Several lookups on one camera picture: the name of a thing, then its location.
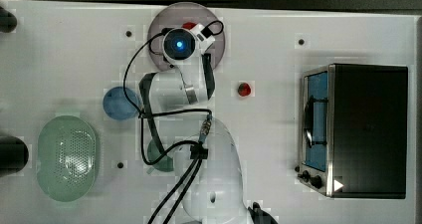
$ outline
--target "green colander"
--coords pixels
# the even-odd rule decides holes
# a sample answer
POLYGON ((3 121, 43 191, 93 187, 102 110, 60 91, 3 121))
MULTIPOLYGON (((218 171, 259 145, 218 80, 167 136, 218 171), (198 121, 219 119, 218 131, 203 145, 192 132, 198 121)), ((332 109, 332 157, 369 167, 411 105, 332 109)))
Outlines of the green colander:
POLYGON ((57 116, 38 137, 38 183, 56 201, 77 200, 94 184, 95 159, 93 129, 76 116, 57 116))

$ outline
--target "blue cup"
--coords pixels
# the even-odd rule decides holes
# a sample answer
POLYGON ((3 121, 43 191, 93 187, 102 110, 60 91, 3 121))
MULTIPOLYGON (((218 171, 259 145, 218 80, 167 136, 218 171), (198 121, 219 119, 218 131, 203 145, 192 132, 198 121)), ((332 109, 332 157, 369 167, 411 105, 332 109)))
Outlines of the blue cup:
MULTIPOLYGON (((136 93, 129 88, 126 88, 126 92, 130 100, 139 107, 140 100, 136 93)), ((125 97, 123 87, 115 87, 105 94, 103 108, 109 117, 116 120, 129 119, 135 117, 138 113, 137 109, 125 97)))

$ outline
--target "gray plate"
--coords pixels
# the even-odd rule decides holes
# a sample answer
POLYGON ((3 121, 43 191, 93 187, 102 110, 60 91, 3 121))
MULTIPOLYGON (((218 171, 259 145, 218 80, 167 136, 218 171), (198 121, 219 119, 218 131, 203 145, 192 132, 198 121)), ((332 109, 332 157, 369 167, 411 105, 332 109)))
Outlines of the gray plate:
MULTIPOLYGON (((202 5, 190 2, 175 3, 162 10, 154 18, 148 30, 148 40, 155 34, 160 33, 163 28, 180 28, 187 22, 201 23, 206 26, 215 20, 218 20, 218 18, 214 15, 214 13, 202 5)), ((210 29, 214 32, 218 32, 220 25, 213 24, 210 26, 210 29)), ((162 40, 162 36, 154 40, 151 44, 153 51, 162 53, 160 46, 162 44, 162 40)), ((207 53, 211 54, 211 67, 213 70, 218 66, 223 58, 225 44, 226 36, 223 32, 215 37, 214 44, 207 50, 207 53)), ((155 66, 160 71, 170 69, 170 64, 163 61, 162 55, 154 55, 151 52, 149 52, 149 55, 155 66)))

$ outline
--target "microwave knob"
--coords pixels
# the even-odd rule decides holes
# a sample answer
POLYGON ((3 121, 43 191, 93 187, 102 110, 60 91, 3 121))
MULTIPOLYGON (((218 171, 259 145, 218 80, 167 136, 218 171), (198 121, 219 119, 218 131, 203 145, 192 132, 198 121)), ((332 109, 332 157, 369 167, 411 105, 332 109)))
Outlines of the microwave knob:
POLYGON ((320 179, 320 177, 317 175, 315 177, 311 177, 310 178, 311 181, 311 185, 317 189, 320 189, 322 187, 322 180, 320 179))
POLYGON ((302 174, 298 174, 298 178, 301 178, 304 182, 310 181, 310 174, 307 171, 304 171, 302 174))

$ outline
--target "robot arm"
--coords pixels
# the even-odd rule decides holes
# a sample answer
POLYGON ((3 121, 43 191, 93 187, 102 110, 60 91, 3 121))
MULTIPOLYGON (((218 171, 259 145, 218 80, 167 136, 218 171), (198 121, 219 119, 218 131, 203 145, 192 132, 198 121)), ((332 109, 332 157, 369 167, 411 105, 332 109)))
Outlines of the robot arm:
MULTIPOLYGON (((182 183, 179 187, 184 192, 186 185, 191 192, 190 198, 182 202, 183 208, 192 218, 208 224, 256 224, 256 220, 259 221, 256 218, 258 211, 248 210, 243 203, 239 156, 225 125, 216 118, 211 124, 209 115, 198 115, 194 119, 183 118, 180 123, 173 119, 168 120, 166 128, 166 120, 155 115, 180 110, 211 98, 215 86, 214 77, 210 56, 205 52, 214 41, 209 29, 201 24, 191 30, 172 29, 165 35, 163 54, 175 68, 147 74, 141 80, 139 89, 144 114, 148 119, 152 138, 161 153, 164 152, 163 144, 174 143, 176 136, 183 140, 198 141, 200 149, 207 150, 205 157, 199 162, 201 164, 203 161, 204 165, 196 174, 191 175, 197 181, 192 183, 189 180, 188 184, 182 183), (199 131, 198 121, 204 119, 204 130, 199 131)), ((180 146, 174 152, 173 165, 177 176, 186 176, 186 168, 192 165, 192 153, 192 147, 187 145, 180 146)))

